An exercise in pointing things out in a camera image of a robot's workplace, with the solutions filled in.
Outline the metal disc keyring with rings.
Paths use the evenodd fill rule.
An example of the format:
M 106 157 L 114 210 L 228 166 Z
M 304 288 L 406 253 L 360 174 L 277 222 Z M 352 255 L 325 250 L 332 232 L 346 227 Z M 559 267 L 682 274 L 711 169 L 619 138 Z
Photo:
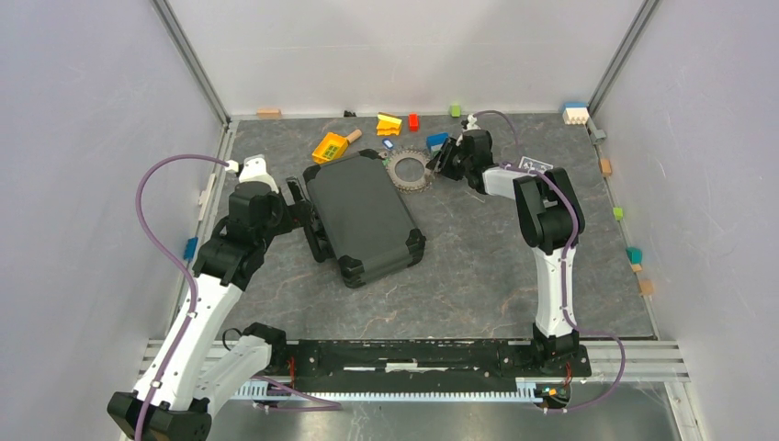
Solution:
M 390 180 L 401 193 L 413 194 L 427 190 L 434 181 L 427 168 L 431 156 L 427 151 L 401 149 L 393 151 L 384 160 Z

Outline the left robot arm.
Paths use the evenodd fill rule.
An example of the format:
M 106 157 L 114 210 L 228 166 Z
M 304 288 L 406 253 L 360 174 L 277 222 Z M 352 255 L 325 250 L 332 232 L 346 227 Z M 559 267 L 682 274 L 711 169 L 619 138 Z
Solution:
M 204 364 L 229 312 L 265 261 L 273 239 L 301 228 L 313 238 L 313 209 L 299 180 L 293 197 L 259 180 L 231 193 L 229 213 L 200 247 L 186 271 L 188 297 L 155 359 L 131 392 L 115 393 L 109 416 L 132 440 L 205 440 L 214 417 L 239 388 L 264 371 L 277 374 L 291 359 L 285 332 L 258 322 L 247 326 L 233 349 Z

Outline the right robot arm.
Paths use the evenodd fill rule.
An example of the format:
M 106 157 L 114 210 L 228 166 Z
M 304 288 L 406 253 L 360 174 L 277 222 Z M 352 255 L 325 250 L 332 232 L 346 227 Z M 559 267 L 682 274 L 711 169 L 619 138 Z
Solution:
M 580 332 L 572 308 L 573 259 L 585 223 L 565 169 L 547 170 L 493 161 L 486 130 L 465 130 L 447 139 L 427 168 L 452 180 L 465 179 L 486 196 L 515 203 L 520 233 L 536 263 L 538 304 L 530 360 L 553 375 L 579 350 Z

